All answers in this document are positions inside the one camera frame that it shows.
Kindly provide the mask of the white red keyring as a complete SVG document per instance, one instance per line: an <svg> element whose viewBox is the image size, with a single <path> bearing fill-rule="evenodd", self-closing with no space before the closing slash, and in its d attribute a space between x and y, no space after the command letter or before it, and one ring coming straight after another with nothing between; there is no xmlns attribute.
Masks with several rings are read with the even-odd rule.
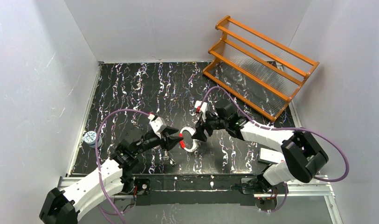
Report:
<svg viewBox="0 0 379 224"><path fill-rule="evenodd" d="M193 137L194 134L195 130L189 126L183 127L179 133L179 137L184 138L179 143L180 147L188 153L194 153L200 146L200 142L198 140L189 139L189 136Z"/></svg>

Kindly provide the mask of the silver key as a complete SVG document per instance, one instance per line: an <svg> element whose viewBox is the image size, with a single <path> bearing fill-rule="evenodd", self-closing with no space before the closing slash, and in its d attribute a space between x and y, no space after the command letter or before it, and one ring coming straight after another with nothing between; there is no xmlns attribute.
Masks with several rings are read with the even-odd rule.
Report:
<svg viewBox="0 0 379 224"><path fill-rule="evenodd" d="M172 167L175 167L176 166L176 162L174 161L174 159L172 159L169 154L168 154L168 151L164 151L164 155L163 155L163 160L169 164L170 166Z"/></svg>

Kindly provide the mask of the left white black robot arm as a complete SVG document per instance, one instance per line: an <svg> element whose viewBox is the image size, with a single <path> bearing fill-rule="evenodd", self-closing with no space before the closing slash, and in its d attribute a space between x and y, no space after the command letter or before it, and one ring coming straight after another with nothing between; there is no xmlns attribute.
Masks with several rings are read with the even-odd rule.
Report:
<svg viewBox="0 0 379 224"><path fill-rule="evenodd" d="M175 136L178 129L167 127L161 136L153 130L142 133L134 127L124 137L114 153L100 168L61 190L53 188L47 193L39 214L45 224L76 224L84 215L111 196L129 191L133 183L131 170L138 164L137 156L160 146L171 150L184 138Z"/></svg>

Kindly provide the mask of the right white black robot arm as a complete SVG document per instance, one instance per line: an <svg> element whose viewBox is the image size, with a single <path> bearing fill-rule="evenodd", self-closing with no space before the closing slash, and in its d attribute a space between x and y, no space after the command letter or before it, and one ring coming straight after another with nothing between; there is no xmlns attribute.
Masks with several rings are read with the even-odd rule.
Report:
<svg viewBox="0 0 379 224"><path fill-rule="evenodd" d="M329 160L310 132L269 130L251 122L245 116L240 116L233 105L217 107L216 114L208 110L205 102L196 101L194 108L200 118L195 125L192 139L205 142L215 130L225 130L234 138L256 142L283 154L282 160L269 165L248 182L251 189L266 191L292 180L309 183Z"/></svg>

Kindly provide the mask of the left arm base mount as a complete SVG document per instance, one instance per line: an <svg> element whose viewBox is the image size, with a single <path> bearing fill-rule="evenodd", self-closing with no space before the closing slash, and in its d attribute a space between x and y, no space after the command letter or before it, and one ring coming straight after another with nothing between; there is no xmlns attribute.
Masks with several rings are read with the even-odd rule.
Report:
<svg viewBox="0 0 379 224"><path fill-rule="evenodd" d="M145 196L151 192L151 181L148 178L132 177L127 179L118 195Z"/></svg>

